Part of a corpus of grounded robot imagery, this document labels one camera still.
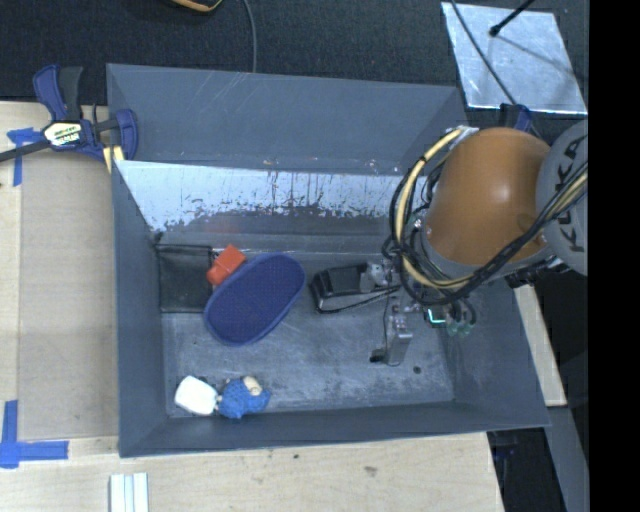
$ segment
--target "black cable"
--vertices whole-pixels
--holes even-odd
[[[478,52],[478,55],[480,55],[480,58],[482,59],[482,62],[484,62],[484,65],[487,66],[487,69],[489,70],[489,73],[491,73],[491,76],[493,76],[493,78],[496,81],[496,83],[500,86],[500,89],[502,89],[502,92],[504,92],[504,94],[507,96],[507,98],[509,98],[509,101],[511,102],[511,104],[512,105],[519,105],[519,103],[516,101],[516,99],[513,97],[513,95],[509,92],[509,89],[507,89],[507,86],[504,85],[504,82],[498,76],[498,73],[496,73],[495,69],[493,69],[493,66],[489,62],[489,59],[487,59],[487,57],[485,56],[483,51],[480,49],[480,45],[476,41],[475,37],[473,37],[473,34],[471,33],[471,30],[467,26],[467,23],[464,21],[464,18],[462,17],[462,14],[460,13],[460,10],[458,9],[458,4],[457,4],[456,0],[451,0],[451,6],[453,7],[453,10],[455,11],[457,18],[460,21],[460,24],[462,25],[462,28],[466,32],[467,37],[469,37],[469,41],[471,41],[471,44],[473,45],[473,47]],[[536,129],[536,127],[533,124],[533,114],[532,114],[532,119],[531,119],[531,131],[535,134],[536,137],[538,137],[539,139],[542,139],[542,135],[540,135],[540,132]]]
[[[251,72],[256,73],[258,69],[258,36],[256,35],[256,23],[253,19],[253,13],[251,12],[249,2],[247,0],[242,0],[242,3],[244,4],[247,16],[249,17],[249,23],[251,24],[251,39],[253,41],[253,64],[251,66]]]
[[[381,291],[380,294],[376,295],[375,297],[370,297],[366,300],[363,300],[361,302],[356,302],[355,304],[350,304],[349,306],[345,306],[343,308],[337,308],[337,309],[322,309],[317,307],[316,311],[318,311],[318,313],[322,313],[323,315],[330,315],[333,313],[341,313],[342,311],[347,311],[349,309],[353,309],[353,308],[357,308],[360,306],[364,306],[366,304],[370,304],[372,302],[375,302],[376,300],[382,299],[388,295],[392,295],[393,293],[397,292],[401,287],[400,286],[392,286],[391,288],[387,288],[385,291]]]
[[[542,209],[540,214],[534,223],[529,227],[529,229],[523,233],[521,236],[513,240],[511,243],[506,245],[498,254],[496,254],[489,262],[485,265],[477,269],[472,276],[468,279],[467,283],[462,287],[458,288],[456,291],[451,292],[450,294],[445,295],[445,297],[441,299],[433,299],[433,300],[424,300],[419,297],[412,288],[408,286],[406,283],[406,278],[403,278],[404,272],[400,273],[401,281],[403,286],[418,303],[423,306],[438,306],[451,304],[452,301],[466,298],[472,291],[486,282],[492,275],[494,275],[500,268],[502,268],[515,254],[522,249],[522,247],[528,243],[536,234],[546,225],[553,222],[555,219],[563,215],[567,210],[572,208],[578,201],[584,197],[586,194],[586,190],[583,190],[581,194],[579,194],[576,198],[574,198],[570,203],[568,203],[561,210],[556,212],[553,216],[547,218],[551,209],[555,206],[559,197],[561,197],[574,183],[575,181],[583,174],[583,170],[587,167],[588,161],[585,161],[574,173],[574,175],[567,180],[563,186],[556,192],[556,194],[547,202],[545,207]]]

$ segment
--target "blue clamp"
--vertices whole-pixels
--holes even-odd
[[[20,462],[29,460],[65,460],[69,441],[43,441],[23,443],[17,440],[18,401],[4,404],[2,442],[0,443],[0,468],[16,469]]]
[[[22,128],[19,130],[10,130],[7,132],[9,140],[15,144],[16,147],[20,147],[24,144],[31,144],[33,142],[40,142],[44,140],[44,136],[40,131],[33,128]],[[18,155],[13,167],[13,186],[17,187],[22,183],[22,157]]]
[[[30,144],[16,145],[14,149],[1,152],[0,162],[17,159],[43,149],[73,151],[104,162],[105,145],[100,141],[99,134],[116,128],[120,130],[119,144],[125,158],[133,159],[138,148],[138,129],[134,113],[129,109],[122,109],[116,112],[115,118],[100,123],[94,120],[93,124],[83,119],[82,109],[78,104],[78,83],[81,74],[82,67],[61,68],[57,64],[51,64],[34,75],[33,87],[36,96],[49,111],[51,122],[40,131],[37,140],[31,139]],[[29,135],[36,137],[32,132],[29,132]],[[20,183],[21,175],[22,167],[18,164],[14,172],[14,184]]]

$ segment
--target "black carpet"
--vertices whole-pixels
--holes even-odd
[[[440,2],[248,1],[258,72],[459,85]],[[465,3],[513,9],[521,2]],[[589,105],[589,0],[539,0],[530,9],[555,14]],[[224,0],[211,15],[160,0],[0,0],[0,13],[0,99],[35,101],[32,76],[51,63],[83,66],[79,100],[100,105],[106,104],[107,63],[252,69],[251,24],[242,0]],[[469,110],[467,115],[481,128],[499,122],[497,111]],[[536,124],[552,143],[576,119],[538,114]],[[562,365],[586,349],[586,278],[545,276],[536,289]],[[588,455],[588,402],[574,412]],[[563,511],[542,430],[512,434],[490,436],[499,445],[496,467],[507,512]]]

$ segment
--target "orange object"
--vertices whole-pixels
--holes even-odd
[[[247,258],[233,245],[227,245],[218,257],[213,261],[213,265],[207,271],[207,281],[213,286],[218,286],[242,265]]]

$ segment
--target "blue tape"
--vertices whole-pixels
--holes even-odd
[[[39,142],[44,140],[44,136],[33,128],[21,128],[19,130],[9,130],[7,137],[15,144],[16,147],[20,147],[24,144],[31,144],[33,142]],[[17,156],[13,167],[13,186],[17,187],[22,183],[22,157]]]
[[[18,442],[18,401],[4,404],[0,468],[15,469],[23,460],[68,459],[69,441]]]

